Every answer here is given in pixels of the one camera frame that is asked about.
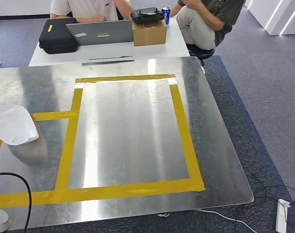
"cardboard box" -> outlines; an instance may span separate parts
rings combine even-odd
[[[133,22],[134,46],[161,45],[166,43],[167,25],[164,20],[144,24]]]

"blue carpet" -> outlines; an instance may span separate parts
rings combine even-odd
[[[259,233],[275,233],[277,202],[272,199],[264,201],[261,198],[264,196],[263,188],[252,174],[258,177],[265,186],[284,185],[282,179],[255,129],[222,60],[219,56],[213,56],[206,61],[204,68],[210,87],[255,196],[254,202],[245,205],[244,210],[239,214],[238,219],[246,222]],[[269,197],[292,201],[285,187],[268,188],[267,193]],[[212,210],[235,218],[237,207],[220,207]],[[288,219],[290,225],[288,227],[288,232],[295,233],[295,205],[288,209]],[[29,232],[232,233],[235,232],[235,227],[233,222],[217,215],[183,211],[171,213],[167,218],[156,215],[137,216],[44,227],[31,229]],[[238,223],[237,232],[248,233],[251,231],[244,225]]]

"white power strip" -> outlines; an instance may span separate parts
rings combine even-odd
[[[275,221],[275,231],[278,233],[287,233],[288,208],[290,203],[282,199],[278,200],[277,218]]]

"light strip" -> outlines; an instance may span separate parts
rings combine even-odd
[[[247,9],[250,9],[250,7],[252,5],[253,2],[254,0],[251,0],[251,2],[249,4],[249,6]]]
[[[283,32],[288,27],[288,25],[290,24],[290,22],[295,16],[295,10],[294,12],[290,17],[290,19],[285,24],[285,26],[282,29],[282,31],[279,35],[282,35]]]
[[[270,17],[270,19],[267,22],[267,24],[265,26],[264,30],[266,30],[272,21],[272,19],[275,16],[275,14],[278,11],[278,9],[280,7],[280,5],[283,2],[283,0],[280,0],[280,2],[277,5],[277,7],[275,9],[275,11],[272,13],[272,15]]]

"person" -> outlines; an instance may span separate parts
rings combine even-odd
[[[220,45],[232,29],[244,0],[178,0],[171,8],[186,44],[202,50]]]
[[[124,19],[133,11],[130,0],[52,0],[50,19],[66,18],[72,12],[78,23],[118,20],[116,8]]]

